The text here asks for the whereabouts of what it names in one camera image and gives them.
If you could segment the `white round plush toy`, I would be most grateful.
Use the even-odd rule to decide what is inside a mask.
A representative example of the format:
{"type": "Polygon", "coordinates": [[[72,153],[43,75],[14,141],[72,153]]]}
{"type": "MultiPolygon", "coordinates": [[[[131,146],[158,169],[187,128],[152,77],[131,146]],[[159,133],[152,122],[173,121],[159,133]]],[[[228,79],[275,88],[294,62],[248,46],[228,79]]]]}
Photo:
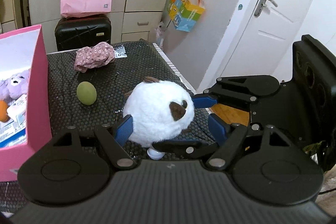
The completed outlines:
{"type": "Polygon", "coordinates": [[[143,148],[174,139],[194,119],[190,94],[171,81],[147,76],[125,98],[123,116],[133,118],[133,132],[128,139],[143,148]]]}

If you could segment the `green makeup sponge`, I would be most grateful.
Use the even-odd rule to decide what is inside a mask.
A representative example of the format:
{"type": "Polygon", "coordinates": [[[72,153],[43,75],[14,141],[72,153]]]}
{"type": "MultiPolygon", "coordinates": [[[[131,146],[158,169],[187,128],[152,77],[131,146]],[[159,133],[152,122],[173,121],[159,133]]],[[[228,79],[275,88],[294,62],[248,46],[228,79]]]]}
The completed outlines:
{"type": "Polygon", "coordinates": [[[78,100],[84,105],[92,105],[97,99],[96,88],[87,81],[78,84],[76,95],[78,100]]]}

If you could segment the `blue wet wipes pack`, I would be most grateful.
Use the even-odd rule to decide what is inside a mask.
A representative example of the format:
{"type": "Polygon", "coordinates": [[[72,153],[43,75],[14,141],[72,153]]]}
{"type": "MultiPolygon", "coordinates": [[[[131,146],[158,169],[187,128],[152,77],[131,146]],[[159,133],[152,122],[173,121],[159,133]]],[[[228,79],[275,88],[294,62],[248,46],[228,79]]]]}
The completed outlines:
{"type": "Polygon", "coordinates": [[[13,145],[19,145],[25,143],[26,136],[26,121],[19,124],[16,121],[10,119],[8,122],[1,122],[0,129],[0,147],[11,147],[13,145]]]}

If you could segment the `purple plush toy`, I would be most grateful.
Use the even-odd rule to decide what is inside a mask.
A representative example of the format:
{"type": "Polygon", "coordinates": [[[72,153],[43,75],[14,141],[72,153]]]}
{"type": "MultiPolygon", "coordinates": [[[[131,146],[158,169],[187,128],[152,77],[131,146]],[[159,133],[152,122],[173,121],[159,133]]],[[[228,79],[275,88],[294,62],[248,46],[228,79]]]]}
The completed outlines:
{"type": "Polygon", "coordinates": [[[31,69],[12,75],[7,80],[1,80],[0,100],[6,103],[17,100],[27,94],[31,69]]]}

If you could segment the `orange makeup sponge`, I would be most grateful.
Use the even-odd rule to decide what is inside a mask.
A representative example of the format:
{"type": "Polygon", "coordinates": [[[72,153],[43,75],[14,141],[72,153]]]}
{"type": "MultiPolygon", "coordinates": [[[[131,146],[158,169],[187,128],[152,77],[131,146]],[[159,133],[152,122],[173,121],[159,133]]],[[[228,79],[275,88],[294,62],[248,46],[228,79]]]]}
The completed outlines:
{"type": "Polygon", "coordinates": [[[8,104],[5,101],[0,100],[0,121],[3,123],[7,122],[10,119],[7,114],[7,109],[8,104]]]}

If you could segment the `white door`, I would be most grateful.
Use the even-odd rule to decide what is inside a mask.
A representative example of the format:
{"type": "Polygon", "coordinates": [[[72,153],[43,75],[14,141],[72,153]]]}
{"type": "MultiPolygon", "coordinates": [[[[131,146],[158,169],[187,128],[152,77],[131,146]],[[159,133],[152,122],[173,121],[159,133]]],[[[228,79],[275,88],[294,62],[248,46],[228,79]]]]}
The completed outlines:
{"type": "Polygon", "coordinates": [[[273,75],[305,19],[312,0],[266,2],[259,17],[259,0],[239,0],[222,41],[197,91],[221,76],[273,75]]]}

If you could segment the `colourful gift bag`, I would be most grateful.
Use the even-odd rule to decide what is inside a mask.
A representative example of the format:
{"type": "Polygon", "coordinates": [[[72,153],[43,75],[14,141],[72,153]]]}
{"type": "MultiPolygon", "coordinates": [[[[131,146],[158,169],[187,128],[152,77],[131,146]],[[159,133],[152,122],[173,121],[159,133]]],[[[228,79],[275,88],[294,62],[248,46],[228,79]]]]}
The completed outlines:
{"type": "Polygon", "coordinates": [[[205,12],[203,0],[169,0],[167,12],[176,30],[190,32],[205,12]]]}

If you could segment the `black suitcase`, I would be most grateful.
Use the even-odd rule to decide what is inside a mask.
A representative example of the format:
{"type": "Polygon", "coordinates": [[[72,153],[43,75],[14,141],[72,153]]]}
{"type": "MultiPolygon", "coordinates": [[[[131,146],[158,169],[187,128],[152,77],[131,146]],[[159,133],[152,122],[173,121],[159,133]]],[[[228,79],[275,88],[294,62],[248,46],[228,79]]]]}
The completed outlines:
{"type": "Polygon", "coordinates": [[[100,42],[110,44],[112,25],[106,15],[98,14],[84,18],[63,18],[55,27],[58,51],[93,47],[100,42]]]}

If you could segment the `pink cardboard box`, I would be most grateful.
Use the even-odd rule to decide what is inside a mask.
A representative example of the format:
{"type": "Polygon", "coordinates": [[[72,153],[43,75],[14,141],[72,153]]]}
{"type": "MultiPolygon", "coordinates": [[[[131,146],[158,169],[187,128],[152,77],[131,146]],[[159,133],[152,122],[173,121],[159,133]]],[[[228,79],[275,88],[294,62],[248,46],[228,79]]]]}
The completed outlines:
{"type": "Polygon", "coordinates": [[[26,107],[25,143],[1,148],[1,182],[16,181],[19,168],[51,139],[48,66],[42,26],[1,34],[1,80],[31,69],[26,107]]]}

